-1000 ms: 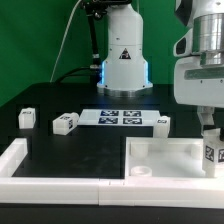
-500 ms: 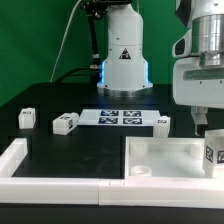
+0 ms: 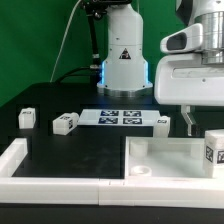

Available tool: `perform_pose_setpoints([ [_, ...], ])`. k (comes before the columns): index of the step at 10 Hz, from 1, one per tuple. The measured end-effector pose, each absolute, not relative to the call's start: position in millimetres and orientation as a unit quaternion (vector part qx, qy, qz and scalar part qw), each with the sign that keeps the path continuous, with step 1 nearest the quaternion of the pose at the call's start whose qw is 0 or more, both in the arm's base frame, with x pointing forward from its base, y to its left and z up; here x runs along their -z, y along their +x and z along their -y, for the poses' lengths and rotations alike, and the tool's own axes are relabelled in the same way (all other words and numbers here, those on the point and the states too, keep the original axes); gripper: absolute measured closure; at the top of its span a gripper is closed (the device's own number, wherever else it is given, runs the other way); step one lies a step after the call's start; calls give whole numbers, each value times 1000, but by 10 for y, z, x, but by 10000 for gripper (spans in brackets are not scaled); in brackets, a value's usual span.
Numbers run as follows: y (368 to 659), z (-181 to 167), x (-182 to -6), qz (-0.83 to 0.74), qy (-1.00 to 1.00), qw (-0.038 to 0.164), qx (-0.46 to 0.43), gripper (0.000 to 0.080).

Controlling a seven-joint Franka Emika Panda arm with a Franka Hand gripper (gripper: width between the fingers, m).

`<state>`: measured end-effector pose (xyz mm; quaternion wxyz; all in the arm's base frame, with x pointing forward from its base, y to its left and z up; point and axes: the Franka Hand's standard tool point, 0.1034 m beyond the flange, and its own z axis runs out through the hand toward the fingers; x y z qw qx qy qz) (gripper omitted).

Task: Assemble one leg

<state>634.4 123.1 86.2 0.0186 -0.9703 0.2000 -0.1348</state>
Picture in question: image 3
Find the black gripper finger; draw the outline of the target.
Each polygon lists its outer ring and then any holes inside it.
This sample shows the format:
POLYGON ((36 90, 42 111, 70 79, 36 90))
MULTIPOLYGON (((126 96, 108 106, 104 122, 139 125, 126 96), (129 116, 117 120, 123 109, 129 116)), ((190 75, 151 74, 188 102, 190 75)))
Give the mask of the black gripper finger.
POLYGON ((195 107, 191 105, 182 105, 181 114, 187 124, 187 134, 190 137, 198 137, 200 135, 200 127, 198 126, 193 114, 195 107))

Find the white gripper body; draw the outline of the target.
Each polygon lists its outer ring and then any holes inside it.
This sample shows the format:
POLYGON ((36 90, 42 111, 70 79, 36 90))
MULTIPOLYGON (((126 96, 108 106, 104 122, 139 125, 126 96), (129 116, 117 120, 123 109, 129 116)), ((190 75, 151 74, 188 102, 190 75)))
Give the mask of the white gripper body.
POLYGON ((156 69, 159 104, 224 106, 224 65, 203 65, 196 53, 163 57, 156 69))

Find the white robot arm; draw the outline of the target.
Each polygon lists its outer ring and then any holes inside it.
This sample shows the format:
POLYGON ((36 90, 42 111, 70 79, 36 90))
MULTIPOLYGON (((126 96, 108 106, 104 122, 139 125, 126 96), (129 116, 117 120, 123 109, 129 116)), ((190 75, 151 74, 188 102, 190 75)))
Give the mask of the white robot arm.
POLYGON ((185 28, 160 42, 165 56, 155 81, 149 81, 142 55, 143 19, 129 4, 109 3, 108 56, 102 62, 98 91, 135 97, 149 90, 160 104, 179 105, 188 134, 200 128, 193 106, 224 106, 224 0, 176 0, 185 28))

